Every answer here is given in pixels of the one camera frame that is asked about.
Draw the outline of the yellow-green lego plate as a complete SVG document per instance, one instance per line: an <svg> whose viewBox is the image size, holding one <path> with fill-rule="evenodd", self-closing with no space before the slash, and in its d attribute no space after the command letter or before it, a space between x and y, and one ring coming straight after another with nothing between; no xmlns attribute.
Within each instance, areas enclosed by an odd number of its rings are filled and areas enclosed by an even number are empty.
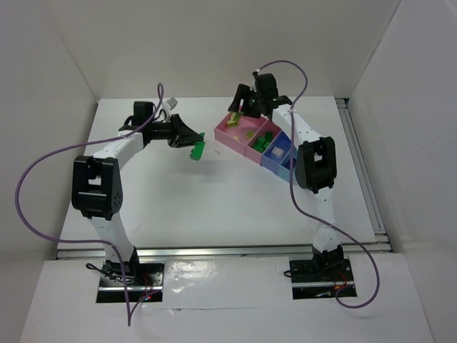
<svg viewBox="0 0 457 343"><path fill-rule="evenodd" d="M227 127L234 127L238 125L238 122L240 121L241 117L243 116L243 113L238 111L238 112L231 112L229 114L229 118L226 122Z"/></svg>

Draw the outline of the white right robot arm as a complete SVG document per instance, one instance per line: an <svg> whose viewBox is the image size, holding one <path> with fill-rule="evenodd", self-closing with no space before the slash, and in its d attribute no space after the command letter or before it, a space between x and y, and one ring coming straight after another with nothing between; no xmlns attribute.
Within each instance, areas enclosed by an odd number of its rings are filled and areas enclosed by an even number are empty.
<svg viewBox="0 0 457 343"><path fill-rule="evenodd" d="M291 141L289 167L290 191L298 185L314 199L315 214L306 214L318 222L313 234L310 262L286 274L300 281L328 281L344 263L341 235L335 227L333 186L337 176L336 145L330 136L322 136L297 113L295 103L278 92L271 73L253 72L253 84L239 84L229 111L240 110L245 116L266 116Z"/></svg>

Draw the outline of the green stepped lego brick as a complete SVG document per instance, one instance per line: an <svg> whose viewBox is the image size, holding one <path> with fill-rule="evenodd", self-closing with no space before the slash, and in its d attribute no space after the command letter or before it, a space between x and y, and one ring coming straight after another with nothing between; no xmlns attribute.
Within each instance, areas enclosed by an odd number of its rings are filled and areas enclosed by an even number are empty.
<svg viewBox="0 0 457 343"><path fill-rule="evenodd" d="M272 131L266 131L263 135L260 135L256 138L256 140L253 143L252 148L256 150L259 153L263 153L270 143L273 140L273 132Z"/></svg>

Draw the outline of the beige lego brick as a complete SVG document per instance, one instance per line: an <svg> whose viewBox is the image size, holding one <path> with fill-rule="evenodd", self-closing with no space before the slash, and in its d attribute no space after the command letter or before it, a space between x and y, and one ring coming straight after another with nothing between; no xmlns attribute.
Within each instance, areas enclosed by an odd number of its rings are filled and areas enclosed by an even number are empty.
<svg viewBox="0 0 457 343"><path fill-rule="evenodd" d="M284 150L275 146L272 150L271 150L271 155L278 158L278 159L281 159L284 155Z"/></svg>

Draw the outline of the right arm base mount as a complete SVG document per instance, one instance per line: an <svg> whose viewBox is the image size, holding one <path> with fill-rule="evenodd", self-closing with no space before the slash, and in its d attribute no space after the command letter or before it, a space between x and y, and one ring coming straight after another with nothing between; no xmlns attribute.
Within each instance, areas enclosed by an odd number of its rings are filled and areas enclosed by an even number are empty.
<svg viewBox="0 0 457 343"><path fill-rule="evenodd" d="M290 260L289 268L283 275L291 281L294 300L329 299L334 298L337 292L340 292L341 298L357 295L349 259L325 271L317 270L311 259Z"/></svg>

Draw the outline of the green and yellow lego stack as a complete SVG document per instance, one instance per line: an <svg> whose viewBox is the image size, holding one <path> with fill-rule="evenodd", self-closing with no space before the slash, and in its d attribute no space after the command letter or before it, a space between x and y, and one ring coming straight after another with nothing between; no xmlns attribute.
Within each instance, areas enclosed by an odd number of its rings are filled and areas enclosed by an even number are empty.
<svg viewBox="0 0 457 343"><path fill-rule="evenodd" d="M201 132L199 135L201 136L202 140L194 143L194 147L189 155L189 157L194 161L199 161L201 159L206 145L206 142L204 140L205 133Z"/></svg>

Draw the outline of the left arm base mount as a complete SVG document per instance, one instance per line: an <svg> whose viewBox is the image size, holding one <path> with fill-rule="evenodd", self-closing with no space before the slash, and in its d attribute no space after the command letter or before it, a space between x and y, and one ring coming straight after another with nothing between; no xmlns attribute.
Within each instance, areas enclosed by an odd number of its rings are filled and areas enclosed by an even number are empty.
<svg viewBox="0 0 457 343"><path fill-rule="evenodd" d="M105 265L98 268L86 263L86 268L100 274L96 303L113 304L124 302L124 285L120 274L108 272ZM126 277L129 301L137 303L162 302L164 284L164 263L145 263L141 265L139 275Z"/></svg>

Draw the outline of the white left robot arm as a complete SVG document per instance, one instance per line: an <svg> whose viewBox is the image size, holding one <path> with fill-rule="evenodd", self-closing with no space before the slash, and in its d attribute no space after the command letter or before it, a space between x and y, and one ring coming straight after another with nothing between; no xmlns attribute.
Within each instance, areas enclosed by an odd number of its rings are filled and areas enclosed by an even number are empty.
<svg viewBox="0 0 457 343"><path fill-rule="evenodd" d="M134 113L126 119L115 140L90 156L74 160L71 203L96 230L106 254L110 275L141 273L136 247L127 237L120 217L124 194L121 169L153 140L165 140L171 148L190 148L194 161L201 159L204 135L184 124L173 109L175 98L157 107L151 101L135 101Z"/></svg>

